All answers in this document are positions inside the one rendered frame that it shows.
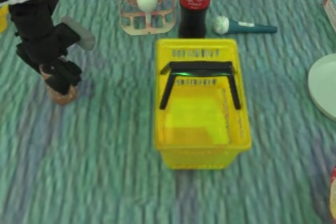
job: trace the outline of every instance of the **yellow box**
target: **yellow box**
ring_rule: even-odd
[[[7,22],[7,16],[8,16],[8,5],[4,5],[0,7],[0,34],[6,30],[8,22]]]
[[[154,144],[166,166],[222,169],[251,147],[234,40],[160,39],[155,68]]]

